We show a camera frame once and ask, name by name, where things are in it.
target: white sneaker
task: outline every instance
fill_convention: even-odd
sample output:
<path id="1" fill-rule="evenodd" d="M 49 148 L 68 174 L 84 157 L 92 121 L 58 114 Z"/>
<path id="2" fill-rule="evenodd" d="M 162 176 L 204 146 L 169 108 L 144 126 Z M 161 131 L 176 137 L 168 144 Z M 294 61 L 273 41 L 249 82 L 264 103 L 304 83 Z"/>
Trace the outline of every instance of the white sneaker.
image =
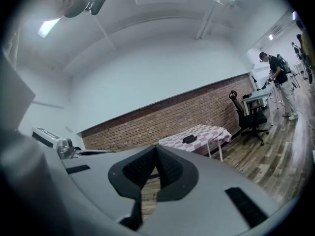
<path id="1" fill-rule="evenodd" d="M 299 119 L 298 114 L 289 117 L 289 120 L 295 120 L 295 119 Z"/>
<path id="2" fill-rule="evenodd" d="M 283 117 L 290 117 L 290 116 L 291 116 L 291 113 L 283 113 L 282 116 L 283 116 Z"/>

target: chair armrest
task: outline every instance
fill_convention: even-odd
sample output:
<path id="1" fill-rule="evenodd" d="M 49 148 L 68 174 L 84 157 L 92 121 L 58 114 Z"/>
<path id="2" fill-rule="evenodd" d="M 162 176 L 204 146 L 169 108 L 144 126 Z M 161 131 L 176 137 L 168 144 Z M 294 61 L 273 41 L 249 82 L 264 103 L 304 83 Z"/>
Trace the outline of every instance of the chair armrest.
<path id="1" fill-rule="evenodd" d="M 257 109 L 257 108 L 261 108 L 262 107 L 262 104 L 260 104 L 259 106 L 253 106 L 252 108 L 251 108 L 251 110 L 254 110 L 254 109 Z"/>

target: red brick wall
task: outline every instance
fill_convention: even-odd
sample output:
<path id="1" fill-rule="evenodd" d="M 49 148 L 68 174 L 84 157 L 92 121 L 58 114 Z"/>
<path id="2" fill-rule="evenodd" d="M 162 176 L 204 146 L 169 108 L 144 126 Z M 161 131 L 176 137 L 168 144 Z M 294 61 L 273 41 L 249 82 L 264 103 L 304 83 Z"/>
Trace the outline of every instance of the red brick wall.
<path id="1" fill-rule="evenodd" d="M 231 90 L 239 101 L 253 88 L 248 75 L 238 76 L 163 100 L 82 132 L 86 149 L 123 151 L 158 144 L 198 124 L 221 126 L 232 135 L 240 128 Z"/>

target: checkered tablecloth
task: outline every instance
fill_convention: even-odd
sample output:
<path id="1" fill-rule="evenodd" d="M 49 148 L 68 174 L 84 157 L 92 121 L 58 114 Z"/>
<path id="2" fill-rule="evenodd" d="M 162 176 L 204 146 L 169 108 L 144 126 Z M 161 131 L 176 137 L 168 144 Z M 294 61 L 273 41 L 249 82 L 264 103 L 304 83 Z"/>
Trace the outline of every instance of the checkered tablecloth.
<path id="1" fill-rule="evenodd" d="M 183 144 L 183 139 L 189 135 L 197 136 L 197 140 L 191 144 Z M 162 146 L 168 146 L 192 152 L 207 143 L 221 144 L 224 142 L 230 142 L 231 138 L 232 135 L 225 128 L 200 124 L 177 135 L 159 140 L 158 143 Z"/>

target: office chair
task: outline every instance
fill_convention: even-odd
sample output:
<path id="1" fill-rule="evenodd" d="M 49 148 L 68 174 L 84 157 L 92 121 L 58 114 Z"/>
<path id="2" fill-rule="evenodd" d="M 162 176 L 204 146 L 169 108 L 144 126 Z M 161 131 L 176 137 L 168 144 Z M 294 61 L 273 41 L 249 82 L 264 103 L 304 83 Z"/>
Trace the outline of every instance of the office chair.
<path id="1" fill-rule="evenodd" d="M 269 131 L 267 129 L 258 130 L 257 128 L 259 125 L 267 122 L 267 117 L 262 113 L 258 112 L 257 109 L 261 108 L 262 105 L 251 107 L 251 113 L 248 116 L 244 115 L 244 110 L 241 107 L 240 103 L 237 100 L 237 92 L 231 91 L 229 98 L 233 101 L 235 107 L 237 108 L 238 113 L 238 124 L 243 129 L 251 128 L 250 131 L 245 131 L 241 135 L 244 136 L 246 134 L 249 134 L 248 139 L 244 141 L 244 144 L 249 140 L 251 136 L 256 136 L 258 139 L 261 140 L 261 145 L 264 145 L 264 141 L 259 136 L 259 133 L 266 132 L 266 134 L 269 134 Z"/>

